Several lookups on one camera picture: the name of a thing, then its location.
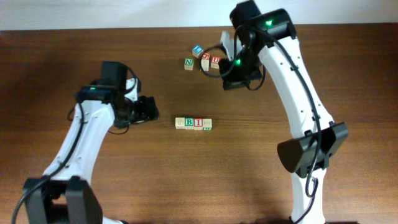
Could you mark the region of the yellow-sided plain wooden block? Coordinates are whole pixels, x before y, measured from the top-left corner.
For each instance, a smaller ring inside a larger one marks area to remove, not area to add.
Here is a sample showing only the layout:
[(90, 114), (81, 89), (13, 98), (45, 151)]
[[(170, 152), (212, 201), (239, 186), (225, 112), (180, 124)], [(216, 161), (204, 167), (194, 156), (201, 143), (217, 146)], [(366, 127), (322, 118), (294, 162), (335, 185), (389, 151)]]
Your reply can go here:
[(175, 118), (175, 128), (185, 129), (185, 118)]

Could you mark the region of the green B wooden block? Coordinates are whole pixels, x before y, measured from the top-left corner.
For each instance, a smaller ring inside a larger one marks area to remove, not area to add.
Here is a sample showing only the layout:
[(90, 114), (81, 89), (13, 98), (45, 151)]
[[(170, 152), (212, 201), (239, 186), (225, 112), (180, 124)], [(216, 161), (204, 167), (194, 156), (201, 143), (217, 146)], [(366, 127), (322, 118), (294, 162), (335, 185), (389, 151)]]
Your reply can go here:
[(185, 118), (185, 129), (194, 129), (194, 118)]

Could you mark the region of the red I wooden block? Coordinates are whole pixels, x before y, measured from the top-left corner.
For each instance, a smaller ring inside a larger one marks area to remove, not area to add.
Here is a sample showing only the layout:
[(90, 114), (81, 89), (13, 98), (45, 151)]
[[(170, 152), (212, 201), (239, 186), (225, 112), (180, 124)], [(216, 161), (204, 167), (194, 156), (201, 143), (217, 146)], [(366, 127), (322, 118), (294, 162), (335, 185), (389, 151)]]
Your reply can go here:
[(195, 118), (193, 120), (194, 124), (194, 130), (202, 130), (203, 129), (203, 119), (202, 118)]

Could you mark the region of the green-sided plain wooden block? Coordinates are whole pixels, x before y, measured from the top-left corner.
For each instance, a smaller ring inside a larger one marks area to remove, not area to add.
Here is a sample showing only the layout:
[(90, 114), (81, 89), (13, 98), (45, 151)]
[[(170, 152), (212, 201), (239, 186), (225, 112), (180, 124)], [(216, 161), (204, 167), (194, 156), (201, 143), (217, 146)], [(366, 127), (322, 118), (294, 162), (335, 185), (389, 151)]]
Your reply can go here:
[(213, 123), (211, 118), (203, 119), (203, 130), (209, 131), (213, 129)]

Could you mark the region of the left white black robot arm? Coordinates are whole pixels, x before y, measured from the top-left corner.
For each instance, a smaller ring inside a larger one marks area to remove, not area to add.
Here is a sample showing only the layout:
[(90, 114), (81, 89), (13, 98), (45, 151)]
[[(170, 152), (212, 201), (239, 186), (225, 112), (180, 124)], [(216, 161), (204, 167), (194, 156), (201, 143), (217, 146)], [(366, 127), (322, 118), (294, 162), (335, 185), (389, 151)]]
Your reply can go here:
[(28, 178), (11, 222), (25, 207), (29, 223), (116, 223), (103, 214), (91, 176), (104, 137), (159, 117), (154, 97), (141, 96), (141, 81), (121, 62), (104, 61), (101, 76), (77, 92), (72, 125), (42, 177)]

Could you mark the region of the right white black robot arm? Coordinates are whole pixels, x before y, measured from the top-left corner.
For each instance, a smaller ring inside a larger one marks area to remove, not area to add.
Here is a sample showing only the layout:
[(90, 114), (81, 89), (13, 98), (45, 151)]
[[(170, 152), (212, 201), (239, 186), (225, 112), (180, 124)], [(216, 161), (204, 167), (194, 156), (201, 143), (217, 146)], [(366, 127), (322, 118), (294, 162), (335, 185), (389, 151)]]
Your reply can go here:
[(234, 37), (221, 36), (227, 54), (220, 62), (223, 88), (249, 87), (269, 72), (284, 106), (292, 139), (277, 146), (278, 157), (292, 177), (291, 223), (325, 223), (323, 180), (330, 159), (348, 137), (318, 97), (300, 51), (297, 31), (285, 9), (261, 13), (254, 1), (238, 3), (229, 18)]

